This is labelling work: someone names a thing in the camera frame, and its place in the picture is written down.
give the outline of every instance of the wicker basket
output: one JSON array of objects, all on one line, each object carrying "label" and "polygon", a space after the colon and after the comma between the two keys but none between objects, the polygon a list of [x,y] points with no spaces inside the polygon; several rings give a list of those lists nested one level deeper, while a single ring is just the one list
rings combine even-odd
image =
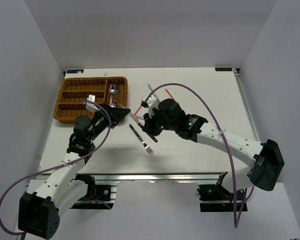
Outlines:
[{"label": "wicker basket", "polygon": [[95,95],[95,103],[110,104],[109,85],[114,84],[118,89],[116,97],[116,107],[119,104],[127,106],[128,101],[128,81],[125,77],[87,77],[87,78],[67,78],[64,79],[54,107],[53,117],[63,124],[73,124],[80,115],[88,115],[90,118],[94,114],[86,110],[83,104],[89,94]]}]

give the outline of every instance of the fork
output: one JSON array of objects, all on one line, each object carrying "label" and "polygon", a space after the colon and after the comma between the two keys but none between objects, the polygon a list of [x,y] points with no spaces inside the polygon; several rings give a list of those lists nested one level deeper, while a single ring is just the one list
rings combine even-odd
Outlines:
[{"label": "fork", "polygon": [[142,137],[139,135],[139,133],[137,133],[137,131],[135,130],[135,128],[129,124],[129,127],[131,128],[132,132],[137,136],[137,138],[139,139],[139,141],[143,144],[144,149],[146,150],[146,152],[151,155],[154,153],[154,151],[151,149],[151,147],[149,147],[148,144],[146,144],[146,142],[142,139]]}]

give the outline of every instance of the white table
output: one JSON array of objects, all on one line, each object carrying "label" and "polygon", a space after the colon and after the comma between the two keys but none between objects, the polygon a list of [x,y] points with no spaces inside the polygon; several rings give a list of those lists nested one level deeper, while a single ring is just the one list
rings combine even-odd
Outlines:
[{"label": "white table", "polygon": [[[181,83],[194,89],[210,106],[222,128],[247,139],[253,139],[251,126],[239,88],[232,71],[216,72],[213,67],[200,68],[120,68],[85,69],[83,73],[66,74],[65,78],[123,76],[128,80],[128,107],[134,113],[142,98],[153,88],[164,83]],[[209,121],[211,116],[201,102],[188,90],[169,86],[168,90],[187,114],[196,114]],[[157,92],[163,100],[169,98],[164,89]],[[129,128],[129,124],[154,150],[148,156],[143,146]],[[40,169],[58,165],[68,147],[73,125],[53,120],[43,152]],[[103,132],[95,141],[97,146]],[[172,173],[220,173],[230,171],[228,155],[210,146],[179,138],[174,132],[164,131],[154,143],[130,117],[111,130],[105,144],[93,154],[80,173],[88,174],[172,174]],[[234,159],[235,168],[245,164]]]}]

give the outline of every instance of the white wall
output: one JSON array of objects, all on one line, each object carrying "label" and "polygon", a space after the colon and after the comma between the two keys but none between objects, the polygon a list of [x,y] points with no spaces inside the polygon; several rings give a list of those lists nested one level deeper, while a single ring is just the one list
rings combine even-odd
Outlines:
[{"label": "white wall", "polygon": [[[62,78],[24,1],[0,0],[0,196],[36,171]],[[1,215],[10,230],[25,185],[17,185],[3,202]],[[0,240],[6,239],[0,229]]]},{"label": "white wall", "polygon": [[282,181],[300,228],[300,0],[278,0],[241,80],[261,140],[278,141]]},{"label": "white wall", "polygon": [[241,67],[276,0],[25,0],[67,68]]}]

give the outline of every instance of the utensil handle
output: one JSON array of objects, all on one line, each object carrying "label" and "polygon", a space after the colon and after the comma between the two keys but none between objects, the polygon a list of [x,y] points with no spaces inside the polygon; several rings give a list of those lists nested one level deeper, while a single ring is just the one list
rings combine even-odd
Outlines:
[{"label": "utensil handle", "polygon": [[134,128],[131,124],[129,124],[129,127],[130,127],[131,130],[134,132],[134,134],[137,136],[137,138],[139,139],[139,141],[140,141],[141,143],[144,143],[145,141],[142,139],[142,137],[139,135],[139,133],[137,133],[137,131],[135,130],[135,128]]}]

